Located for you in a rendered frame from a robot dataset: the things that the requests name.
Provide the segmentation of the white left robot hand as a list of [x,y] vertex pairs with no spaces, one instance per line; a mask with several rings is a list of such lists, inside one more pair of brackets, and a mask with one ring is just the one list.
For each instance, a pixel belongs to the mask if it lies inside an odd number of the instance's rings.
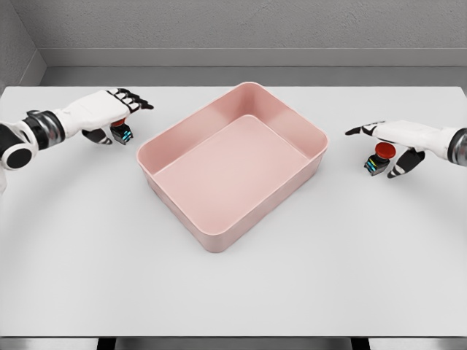
[[70,137],[78,132],[98,144],[111,144],[102,128],[154,106],[130,90],[119,87],[100,90],[72,102],[63,110],[63,122]]

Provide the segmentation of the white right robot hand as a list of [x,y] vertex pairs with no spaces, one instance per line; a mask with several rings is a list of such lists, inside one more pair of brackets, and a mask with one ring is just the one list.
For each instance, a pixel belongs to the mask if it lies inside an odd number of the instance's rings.
[[375,122],[352,128],[346,136],[364,133],[388,143],[405,146],[407,151],[397,159],[387,174],[389,179],[409,173],[425,159],[425,151],[446,157],[446,142],[442,141],[441,130],[407,121]]

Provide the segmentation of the red button industrial switch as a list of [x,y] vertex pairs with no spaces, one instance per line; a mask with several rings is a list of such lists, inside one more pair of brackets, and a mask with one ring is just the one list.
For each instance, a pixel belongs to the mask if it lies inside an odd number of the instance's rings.
[[126,119],[118,120],[110,125],[110,131],[116,141],[123,145],[134,137],[130,127],[126,124]]
[[379,142],[374,148],[374,154],[370,155],[364,163],[364,168],[372,176],[380,174],[388,167],[395,154],[396,149],[391,143]]

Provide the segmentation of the pink rectangular plastic basket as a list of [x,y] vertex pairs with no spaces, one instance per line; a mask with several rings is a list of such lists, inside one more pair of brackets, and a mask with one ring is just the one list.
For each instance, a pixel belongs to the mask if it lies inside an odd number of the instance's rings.
[[145,142],[149,186],[209,252],[223,252],[316,173],[324,131],[244,82]]

